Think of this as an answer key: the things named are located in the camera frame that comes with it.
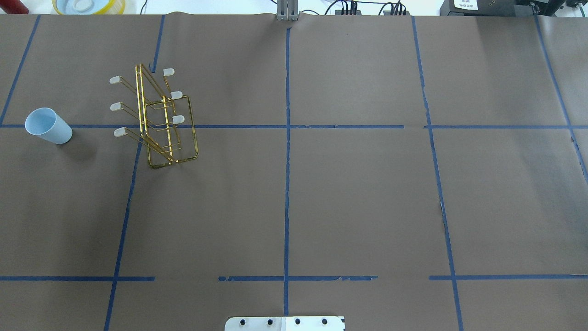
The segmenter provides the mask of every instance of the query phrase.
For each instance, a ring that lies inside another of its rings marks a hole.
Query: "white label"
[[[453,0],[453,4],[457,8],[477,11],[477,0]]]

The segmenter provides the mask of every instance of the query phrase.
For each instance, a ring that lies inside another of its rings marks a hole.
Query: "blue tape line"
[[[0,282],[112,282],[112,276],[0,276]],[[154,282],[155,277],[119,277],[119,282]]]
[[[425,110],[427,115],[427,125],[429,126],[429,141],[431,145],[431,153],[433,155],[433,165],[435,166],[435,177],[437,180],[437,193],[439,194],[439,200],[441,204],[441,214],[443,216],[443,227],[445,228],[445,245],[447,247],[447,258],[449,259],[449,270],[452,276],[455,276],[455,265],[453,263],[453,253],[451,248],[451,239],[449,237],[449,226],[447,225],[447,214],[445,212],[445,200],[443,199],[443,187],[441,186],[441,176],[439,175],[439,163],[437,162],[437,152],[435,150],[435,139],[433,138],[433,129],[430,127],[431,123],[431,114],[429,111],[429,102],[427,101],[427,96],[425,94],[425,76],[423,74],[423,65],[420,58],[420,47],[419,47],[419,37],[417,36],[416,32],[416,21],[415,17],[411,16],[412,19],[412,31],[413,35],[415,36],[415,48],[416,48],[416,59],[419,64],[419,75],[420,75],[420,85],[423,91],[423,103],[425,104]],[[462,308],[459,303],[459,294],[457,292],[457,281],[452,279],[452,286],[453,286],[453,300],[455,302],[455,312],[457,314],[457,325],[459,327],[459,331],[463,331],[463,320],[462,320]]]
[[[351,282],[369,282],[377,279],[377,276],[290,276],[293,282],[331,282],[334,280]]]
[[[24,128],[24,124],[2,124],[0,128]],[[93,128],[93,129],[105,129],[105,128],[120,128],[126,127],[129,129],[138,129],[139,124],[70,124],[71,128]]]
[[[282,282],[283,276],[229,276],[219,277],[219,282]],[[377,276],[289,276],[290,282],[330,282],[334,280],[369,282]]]
[[[8,92],[8,97],[6,98],[6,103],[4,104],[4,108],[2,109],[2,114],[0,115],[0,125],[2,125],[2,123],[4,122],[4,116],[6,116],[6,112],[8,111],[8,105],[10,104],[10,99],[12,99],[12,93],[14,93],[14,88],[16,87],[16,83],[18,82],[18,77],[21,75],[21,70],[22,66],[25,63],[26,55],[29,54],[29,49],[31,48],[33,37],[35,36],[37,26],[39,26],[39,20],[41,20],[41,16],[37,15],[35,25],[33,25],[33,30],[31,31],[31,35],[29,36],[29,41],[26,43],[24,53],[22,53],[21,63],[18,65],[16,75],[14,76],[14,80],[12,80],[12,86],[10,86],[10,91]]]
[[[459,276],[429,276],[429,280],[517,280],[517,279],[586,279],[584,274],[474,274]]]
[[[290,28],[286,29],[286,190],[284,217],[284,316],[288,316],[290,276]]]
[[[293,129],[404,129],[404,125],[291,125]]]
[[[284,276],[229,276],[219,277],[219,282],[283,282]]]
[[[545,48],[545,43],[543,42],[543,34],[541,33],[541,26],[539,25],[539,19],[537,18],[537,15],[534,16],[534,19],[535,26],[537,27],[537,34],[539,35],[539,42],[541,43],[541,50],[543,51],[543,56],[545,57],[545,62],[547,63],[547,69],[549,70],[549,75],[551,75],[553,86],[555,87],[555,92],[557,94],[557,99],[559,100],[559,103],[562,106],[563,116],[566,119],[566,124],[570,130],[570,135],[572,136],[572,143],[574,144],[574,149],[576,150],[578,161],[580,161],[580,167],[582,168],[582,173],[584,174],[584,180],[586,181],[586,184],[588,184],[588,171],[586,170],[586,163],[584,162],[582,152],[580,151],[580,147],[578,146],[574,129],[572,129],[572,123],[570,122],[570,117],[567,114],[566,104],[563,102],[562,93],[559,90],[559,84],[557,83],[557,80],[555,79],[555,74],[553,73],[551,61],[549,60],[547,49]]]
[[[121,240],[118,244],[118,254],[116,256],[116,265],[114,268],[114,277],[112,280],[111,296],[108,300],[108,310],[106,311],[106,321],[104,323],[104,331],[108,331],[110,327],[110,318],[112,316],[112,306],[114,304],[114,297],[116,294],[116,283],[118,282],[118,274],[121,269],[122,250],[125,247],[126,227],[129,224],[129,215],[131,213],[131,200],[133,192],[135,191],[135,179],[137,176],[137,165],[139,164],[139,156],[141,154],[141,143],[137,143],[137,153],[135,154],[135,165],[133,166],[133,175],[131,177],[131,187],[129,188],[129,196],[126,200],[125,219],[122,222]]]
[[[179,125],[180,128],[191,128],[192,126],[187,125]],[[239,124],[199,124],[194,125],[195,128],[204,128],[204,129],[285,129],[285,125],[280,124],[252,124],[252,125],[239,125]]]
[[[425,129],[568,129],[567,125],[426,125]]]
[[[155,73],[157,67],[157,59],[159,57],[159,46],[161,45],[161,35],[163,34],[163,23],[165,22],[165,15],[161,15],[161,23],[159,24],[159,36],[157,37],[157,46],[155,47],[155,56],[153,57],[153,68],[151,73]]]

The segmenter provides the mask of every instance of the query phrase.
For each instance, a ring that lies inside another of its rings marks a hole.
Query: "paper cup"
[[[54,144],[65,144],[72,137],[72,128],[51,108],[33,110],[26,117],[25,129]]]

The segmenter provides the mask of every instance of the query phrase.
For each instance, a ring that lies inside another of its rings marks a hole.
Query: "gray metal bracket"
[[[278,21],[298,21],[298,0],[277,0],[278,13],[276,14]]]

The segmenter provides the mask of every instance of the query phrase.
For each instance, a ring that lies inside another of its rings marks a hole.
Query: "white rubber tip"
[[[118,129],[114,130],[115,137],[122,137],[123,135],[126,135],[126,128],[125,127],[118,128]]]
[[[172,119],[174,124],[182,124],[186,120],[183,115],[175,115]]]
[[[181,93],[180,91],[172,92],[172,100],[177,100],[181,97],[183,97],[183,93]]]
[[[173,76],[175,73],[176,73],[176,71],[173,68],[163,69],[163,76],[164,77]]]
[[[115,102],[111,105],[111,111],[117,111],[122,109],[122,102]]]
[[[114,76],[110,80],[110,83],[111,84],[118,84],[120,82],[122,82],[122,77],[121,76]]]

